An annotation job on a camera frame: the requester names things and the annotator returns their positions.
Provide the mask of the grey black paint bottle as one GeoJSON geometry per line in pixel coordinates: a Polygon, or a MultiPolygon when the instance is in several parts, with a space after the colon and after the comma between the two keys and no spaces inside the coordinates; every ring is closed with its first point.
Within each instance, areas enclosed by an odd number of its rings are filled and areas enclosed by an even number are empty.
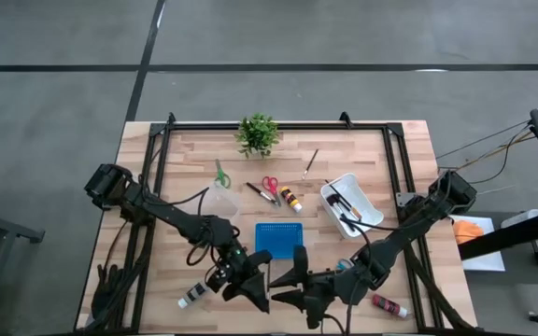
{"type": "Polygon", "coordinates": [[[205,281],[200,281],[196,283],[191,289],[189,289],[186,294],[178,300],[178,306],[181,309],[192,305],[196,301],[200,300],[208,291],[205,281]]]}

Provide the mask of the red handled scissors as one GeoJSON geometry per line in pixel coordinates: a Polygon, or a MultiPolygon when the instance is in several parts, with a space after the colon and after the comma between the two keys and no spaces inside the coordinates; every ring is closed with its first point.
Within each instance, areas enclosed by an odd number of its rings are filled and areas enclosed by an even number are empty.
{"type": "Polygon", "coordinates": [[[280,207],[281,201],[279,200],[279,196],[277,192],[277,186],[278,186],[277,179],[273,176],[267,175],[263,178],[262,185],[267,191],[269,191],[273,195],[275,204],[278,207],[280,207]]]}

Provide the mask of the dark red paint bottle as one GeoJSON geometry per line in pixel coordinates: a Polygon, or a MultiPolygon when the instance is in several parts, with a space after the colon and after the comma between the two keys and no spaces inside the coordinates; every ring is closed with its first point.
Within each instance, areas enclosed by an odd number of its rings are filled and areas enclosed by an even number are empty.
{"type": "Polygon", "coordinates": [[[378,294],[374,294],[372,297],[372,304],[391,315],[398,316],[400,318],[408,317],[408,310],[402,307],[400,304],[386,299],[378,294]]]}

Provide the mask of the wooden handled paintbrush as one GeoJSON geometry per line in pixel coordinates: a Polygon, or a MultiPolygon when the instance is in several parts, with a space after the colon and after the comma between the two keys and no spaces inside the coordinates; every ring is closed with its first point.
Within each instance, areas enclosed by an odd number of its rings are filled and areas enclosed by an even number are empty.
{"type": "Polygon", "coordinates": [[[358,209],[354,207],[328,180],[326,180],[326,183],[333,191],[331,198],[342,204],[356,220],[361,220],[361,213],[358,209]]]}

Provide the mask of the black aluminium table frame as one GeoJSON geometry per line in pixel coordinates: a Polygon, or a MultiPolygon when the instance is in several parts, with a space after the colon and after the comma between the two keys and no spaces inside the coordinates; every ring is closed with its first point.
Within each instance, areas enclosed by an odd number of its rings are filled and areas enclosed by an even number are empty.
{"type": "MultiPolygon", "coordinates": [[[[131,134],[143,134],[147,146],[143,157],[143,176],[149,175],[153,163],[154,151],[158,149],[157,168],[153,191],[159,193],[163,189],[163,175],[166,159],[170,152],[171,137],[175,133],[210,133],[234,131],[238,133],[240,121],[226,122],[177,122],[170,116],[166,122],[128,121],[124,125],[122,141],[127,142],[131,134]]],[[[405,127],[408,121],[353,121],[346,112],[337,121],[276,121],[278,133],[303,133],[313,131],[326,132],[378,132],[382,136],[383,156],[388,167],[389,184],[391,186],[391,201],[395,203],[396,220],[400,227],[410,211],[396,205],[397,192],[415,192],[416,184],[412,172],[411,160],[406,144],[405,127]]],[[[424,236],[417,238],[410,250],[405,250],[404,265],[408,278],[408,290],[411,302],[415,308],[415,321],[418,333],[432,335],[461,335],[475,334],[477,328],[463,320],[453,309],[443,292],[433,280],[431,257],[424,236]]]]}

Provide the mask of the black diagonal beam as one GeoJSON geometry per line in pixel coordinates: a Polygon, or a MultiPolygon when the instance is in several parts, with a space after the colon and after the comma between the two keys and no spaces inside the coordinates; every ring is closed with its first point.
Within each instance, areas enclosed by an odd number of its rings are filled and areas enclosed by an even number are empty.
{"type": "Polygon", "coordinates": [[[538,216],[459,245],[460,258],[472,259],[535,240],[538,240],[538,216]]]}

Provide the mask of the blue plastic basket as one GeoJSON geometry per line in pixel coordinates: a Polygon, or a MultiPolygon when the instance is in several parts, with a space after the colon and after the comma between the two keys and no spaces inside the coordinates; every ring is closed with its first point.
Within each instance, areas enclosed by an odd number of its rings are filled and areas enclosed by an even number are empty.
{"type": "Polygon", "coordinates": [[[274,259],[292,259],[294,247],[304,244],[303,234],[301,223],[257,223],[255,226],[255,251],[267,250],[274,259]]]}

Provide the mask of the black wide-bristle brush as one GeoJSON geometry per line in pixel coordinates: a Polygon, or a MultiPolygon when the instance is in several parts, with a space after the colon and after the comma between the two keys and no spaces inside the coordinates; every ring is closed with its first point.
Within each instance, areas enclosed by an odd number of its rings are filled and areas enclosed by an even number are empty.
{"type": "Polygon", "coordinates": [[[356,219],[352,212],[352,208],[347,205],[344,200],[338,194],[331,194],[326,198],[329,205],[332,218],[334,220],[336,228],[340,231],[343,237],[353,238],[358,234],[356,231],[345,221],[344,219],[356,219]]]}

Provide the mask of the orange cloth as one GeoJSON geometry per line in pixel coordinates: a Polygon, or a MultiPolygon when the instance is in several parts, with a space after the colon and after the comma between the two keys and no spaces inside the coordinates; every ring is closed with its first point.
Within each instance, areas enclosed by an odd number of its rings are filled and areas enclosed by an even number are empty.
{"type": "Polygon", "coordinates": [[[484,235],[484,231],[472,221],[455,220],[452,224],[452,228],[458,245],[462,245],[484,235]]]}

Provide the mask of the green handled scissors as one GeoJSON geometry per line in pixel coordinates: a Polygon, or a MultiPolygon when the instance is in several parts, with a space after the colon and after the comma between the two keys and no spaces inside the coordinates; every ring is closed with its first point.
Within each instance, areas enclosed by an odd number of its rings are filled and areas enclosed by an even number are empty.
{"type": "Polygon", "coordinates": [[[217,177],[215,179],[215,182],[222,187],[229,189],[231,187],[231,178],[222,169],[219,159],[215,159],[215,164],[217,168],[217,177]]]}

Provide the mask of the yellow paint bottle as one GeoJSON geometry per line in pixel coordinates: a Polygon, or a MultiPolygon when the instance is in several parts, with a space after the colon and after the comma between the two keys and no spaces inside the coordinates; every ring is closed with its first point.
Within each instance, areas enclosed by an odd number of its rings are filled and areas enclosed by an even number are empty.
{"type": "Polygon", "coordinates": [[[298,198],[293,194],[290,188],[288,187],[282,187],[280,189],[280,195],[283,197],[283,199],[286,201],[288,206],[294,210],[296,213],[299,213],[302,210],[302,205],[298,198]]]}

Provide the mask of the slim dark paintbrush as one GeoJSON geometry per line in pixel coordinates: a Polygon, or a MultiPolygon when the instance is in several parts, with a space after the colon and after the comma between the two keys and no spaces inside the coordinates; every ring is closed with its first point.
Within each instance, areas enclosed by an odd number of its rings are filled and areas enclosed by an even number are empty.
{"type": "Polygon", "coordinates": [[[303,172],[303,175],[302,175],[302,180],[306,180],[307,176],[308,176],[308,173],[310,171],[310,168],[312,167],[312,164],[315,160],[315,158],[317,157],[318,155],[318,152],[319,152],[319,149],[316,149],[309,161],[309,163],[306,165],[305,169],[304,169],[304,172],[303,172]]]}

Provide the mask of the black brush with silver ferrule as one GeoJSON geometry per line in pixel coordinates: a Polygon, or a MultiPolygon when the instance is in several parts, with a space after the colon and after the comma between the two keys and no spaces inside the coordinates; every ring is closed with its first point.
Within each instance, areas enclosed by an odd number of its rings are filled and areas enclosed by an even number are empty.
{"type": "Polygon", "coordinates": [[[255,191],[259,196],[263,197],[265,200],[267,200],[268,202],[272,203],[272,204],[277,204],[276,200],[269,196],[268,194],[266,194],[265,192],[261,191],[260,189],[258,189],[256,186],[254,186],[253,184],[249,183],[249,182],[246,182],[246,185],[252,189],[253,191],[255,191]]]}

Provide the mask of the clear plastic container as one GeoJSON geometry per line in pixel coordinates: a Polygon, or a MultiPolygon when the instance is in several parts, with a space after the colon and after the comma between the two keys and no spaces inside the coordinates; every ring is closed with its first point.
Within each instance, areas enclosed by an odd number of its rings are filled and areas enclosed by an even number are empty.
{"type": "Polygon", "coordinates": [[[234,192],[219,183],[212,183],[203,198],[201,213],[233,220],[239,215],[239,205],[240,201],[234,192]]]}

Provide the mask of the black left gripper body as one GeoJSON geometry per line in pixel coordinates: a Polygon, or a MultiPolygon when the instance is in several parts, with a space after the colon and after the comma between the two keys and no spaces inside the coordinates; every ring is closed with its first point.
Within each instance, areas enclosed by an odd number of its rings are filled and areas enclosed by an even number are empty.
{"type": "Polygon", "coordinates": [[[255,274],[245,249],[221,250],[218,264],[205,279],[205,284],[215,293],[225,285],[240,286],[255,274]]]}

